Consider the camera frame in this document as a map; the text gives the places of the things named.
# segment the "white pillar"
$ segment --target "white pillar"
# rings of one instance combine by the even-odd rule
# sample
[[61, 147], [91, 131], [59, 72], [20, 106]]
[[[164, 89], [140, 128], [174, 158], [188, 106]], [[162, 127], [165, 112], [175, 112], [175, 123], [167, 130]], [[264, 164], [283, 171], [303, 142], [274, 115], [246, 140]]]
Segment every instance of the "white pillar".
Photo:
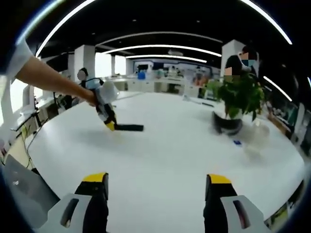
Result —
[[115, 75], [116, 56], [111, 56], [111, 75]]
[[78, 71], [85, 67], [90, 78], [95, 77], [95, 47], [82, 45], [74, 51], [74, 79], [78, 81]]
[[68, 75], [70, 75], [70, 79], [74, 81], [74, 54], [68, 54]]
[[[237, 55], [239, 52], [242, 51], [245, 44], [241, 43], [237, 40], [231, 40], [229, 43], [225, 44], [222, 49], [222, 64], [220, 70], [220, 76], [224, 76], [225, 72], [225, 64], [228, 58], [232, 55]], [[253, 67], [258, 75], [259, 70], [259, 54], [257, 53], [257, 61], [253, 64]]]
[[1, 99], [1, 110], [3, 116], [3, 124], [0, 126], [0, 138], [4, 140], [5, 148], [8, 149], [8, 140], [12, 138], [12, 131], [10, 130], [11, 126], [14, 124], [14, 117], [11, 106], [11, 97], [10, 97], [10, 81], [6, 77], [0, 77], [1, 84], [4, 86], [4, 91]]
[[134, 62], [126, 59], [126, 75], [134, 74]]

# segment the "ceiling light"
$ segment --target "ceiling light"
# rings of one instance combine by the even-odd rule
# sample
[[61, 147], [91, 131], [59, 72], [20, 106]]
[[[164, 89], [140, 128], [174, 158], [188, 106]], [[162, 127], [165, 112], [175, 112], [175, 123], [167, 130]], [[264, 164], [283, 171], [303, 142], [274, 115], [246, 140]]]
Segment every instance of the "ceiling light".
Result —
[[280, 33], [281, 35], [285, 38], [285, 40], [292, 45], [292, 41], [290, 40], [290, 38], [286, 35], [286, 33], [283, 31], [283, 29], [264, 11], [262, 10], [259, 6], [257, 6], [256, 4], [252, 3], [250, 0], [240, 0], [242, 2], [244, 2], [245, 4], [249, 5], [250, 7], [252, 7], [255, 11], [257, 11], [259, 14], [261, 14], [263, 17], [266, 18], [266, 20], [268, 20]]
[[45, 6], [36, 16], [28, 23], [28, 25], [22, 30], [22, 33], [18, 37], [16, 44], [20, 44], [21, 40], [26, 38], [29, 33], [36, 27], [36, 25], [47, 16], [53, 9], [55, 9], [64, 0], [55, 0], [49, 5]]
[[279, 90], [290, 102], [293, 100], [283, 91], [278, 85], [276, 85], [273, 81], [268, 79], [266, 76], [263, 77], [265, 80], [267, 80], [269, 83], [271, 83], [277, 90]]
[[71, 12], [69, 12], [68, 15], [66, 15], [54, 28], [53, 30], [48, 34], [48, 36], [44, 39], [42, 44], [40, 45], [38, 51], [35, 53], [35, 56], [38, 57], [43, 50], [44, 46], [47, 44], [47, 42], [51, 39], [51, 37], [57, 32], [57, 30], [66, 23], [71, 17], [73, 17], [76, 13], [81, 11], [83, 8], [85, 8], [87, 5], [91, 4], [96, 0], [86, 0], [83, 3], [81, 3], [79, 6], [74, 8]]
[[268, 91], [272, 91], [271, 88], [268, 88], [267, 86], [264, 86]]
[[192, 58], [192, 57], [183, 57], [183, 56], [173, 56], [173, 55], [134, 55], [134, 56], [127, 56], [125, 58], [144, 58], [144, 57], [165, 57], [165, 58], [177, 58], [177, 59], [185, 59], [185, 60], [191, 60], [196, 62], [203, 62], [206, 63], [205, 60]]
[[200, 38], [204, 38], [204, 39], [208, 39], [208, 40], [217, 41], [217, 42], [219, 42], [219, 43], [223, 43], [223, 41], [221, 41], [221, 40], [217, 40], [217, 39], [214, 39], [214, 38], [211, 38], [211, 37], [208, 37], [208, 36], [198, 35], [198, 34], [193, 34], [193, 33], [182, 33], [182, 32], [147, 32], [147, 33], [135, 33], [135, 34], [129, 34], [129, 35], [123, 35], [123, 36], [115, 37], [115, 38], [112, 38], [112, 39], [103, 41], [103, 42], [97, 44], [96, 46], [103, 45], [103, 44], [107, 44], [107, 43], [109, 43], [109, 42], [116, 41], [116, 40], [120, 40], [120, 39], [124, 39], [124, 38], [133, 37], [133, 36], [153, 35], [153, 34], [189, 35], [189, 36], [200, 37]]
[[218, 57], [222, 56], [219, 53], [211, 52], [208, 50], [202, 50], [198, 48], [193, 48], [193, 47], [188, 47], [188, 46], [179, 46], [179, 45], [137, 45], [137, 46], [124, 47], [124, 48], [115, 49], [115, 50], [109, 50], [103, 53], [108, 54], [108, 53], [118, 52], [122, 50], [141, 49], [141, 48], [175, 48], [175, 49], [185, 49], [185, 50], [194, 50], [198, 52], [204, 52], [204, 53], [208, 53], [208, 54], [215, 55]]
[[310, 87], [311, 87], [311, 80], [310, 80], [310, 78], [308, 77], [308, 82], [309, 82], [309, 85], [310, 85]]

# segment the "potted plant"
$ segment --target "potted plant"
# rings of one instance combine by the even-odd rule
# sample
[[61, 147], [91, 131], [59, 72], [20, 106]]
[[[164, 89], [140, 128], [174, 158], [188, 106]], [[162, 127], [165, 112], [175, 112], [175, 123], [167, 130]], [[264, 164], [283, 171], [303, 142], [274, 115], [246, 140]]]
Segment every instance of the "potted plant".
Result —
[[223, 83], [209, 82], [206, 89], [212, 90], [214, 97], [225, 103], [225, 114], [230, 119], [235, 119], [238, 115], [252, 113], [254, 121], [257, 113], [261, 113], [264, 93], [253, 74], [226, 76]]

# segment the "window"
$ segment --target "window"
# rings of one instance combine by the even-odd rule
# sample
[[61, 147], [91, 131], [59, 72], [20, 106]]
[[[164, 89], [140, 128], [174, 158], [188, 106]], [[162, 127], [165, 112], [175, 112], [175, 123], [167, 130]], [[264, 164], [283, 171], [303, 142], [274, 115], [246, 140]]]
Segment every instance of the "window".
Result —
[[126, 74], [126, 58], [123, 56], [115, 56], [115, 73], [120, 75]]
[[35, 95], [36, 99], [40, 98], [41, 96], [43, 96], [43, 90], [35, 87], [34, 88], [34, 95]]
[[10, 87], [10, 98], [13, 113], [23, 106], [23, 91], [26, 83], [16, 79]]
[[97, 78], [103, 78], [111, 76], [111, 74], [111, 55], [97, 52], [95, 54], [95, 76]]

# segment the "round table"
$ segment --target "round table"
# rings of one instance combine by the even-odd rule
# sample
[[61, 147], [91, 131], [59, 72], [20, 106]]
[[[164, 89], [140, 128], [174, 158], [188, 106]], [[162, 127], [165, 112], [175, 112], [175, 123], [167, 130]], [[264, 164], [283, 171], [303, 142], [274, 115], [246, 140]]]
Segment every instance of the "round table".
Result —
[[[29, 147], [34, 165], [62, 198], [83, 177], [109, 173], [109, 232], [204, 232], [206, 175], [224, 175], [264, 219], [297, 189], [304, 162], [269, 121], [269, 144], [256, 159], [212, 129], [214, 109], [180, 96], [121, 92], [119, 123], [144, 132], [111, 132], [94, 108], [80, 103], [48, 121]], [[250, 127], [251, 116], [243, 117]]]

